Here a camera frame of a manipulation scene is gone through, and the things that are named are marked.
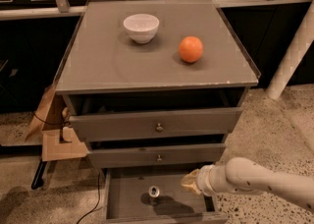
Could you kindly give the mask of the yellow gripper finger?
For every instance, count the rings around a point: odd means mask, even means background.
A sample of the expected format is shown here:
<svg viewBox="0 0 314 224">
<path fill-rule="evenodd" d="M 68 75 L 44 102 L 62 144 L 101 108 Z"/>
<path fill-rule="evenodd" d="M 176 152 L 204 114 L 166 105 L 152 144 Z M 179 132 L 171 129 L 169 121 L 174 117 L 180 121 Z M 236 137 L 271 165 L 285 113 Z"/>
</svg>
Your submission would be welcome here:
<svg viewBox="0 0 314 224">
<path fill-rule="evenodd" d="M 181 179 L 181 186 L 190 193 L 201 195 L 201 190 L 196 184 L 198 169 L 193 170 Z"/>
</svg>

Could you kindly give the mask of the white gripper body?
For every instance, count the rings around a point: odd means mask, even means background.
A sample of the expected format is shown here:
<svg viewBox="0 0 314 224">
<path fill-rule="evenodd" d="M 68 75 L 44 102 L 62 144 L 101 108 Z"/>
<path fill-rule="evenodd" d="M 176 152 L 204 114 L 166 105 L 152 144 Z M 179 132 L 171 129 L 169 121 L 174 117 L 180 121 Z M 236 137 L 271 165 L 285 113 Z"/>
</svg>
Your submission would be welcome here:
<svg viewBox="0 0 314 224">
<path fill-rule="evenodd" d="M 225 193 L 228 188 L 224 166 L 205 165 L 196 176 L 196 185 L 205 195 Z"/>
</svg>

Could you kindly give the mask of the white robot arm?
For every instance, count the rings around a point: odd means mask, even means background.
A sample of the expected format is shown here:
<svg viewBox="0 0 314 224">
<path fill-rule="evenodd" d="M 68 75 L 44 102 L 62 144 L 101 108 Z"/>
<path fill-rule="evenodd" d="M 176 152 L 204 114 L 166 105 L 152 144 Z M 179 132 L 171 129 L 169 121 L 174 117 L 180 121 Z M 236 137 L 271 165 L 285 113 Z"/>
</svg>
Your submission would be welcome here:
<svg viewBox="0 0 314 224">
<path fill-rule="evenodd" d="M 314 2 L 311 3 L 288 50 L 272 77 L 267 95 L 278 99 L 314 40 Z M 314 179 L 274 172 L 243 157 L 225 165 L 205 165 L 185 175 L 181 185 L 197 195 L 218 193 L 260 194 L 267 192 L 314 212 Z"/>
</svg>

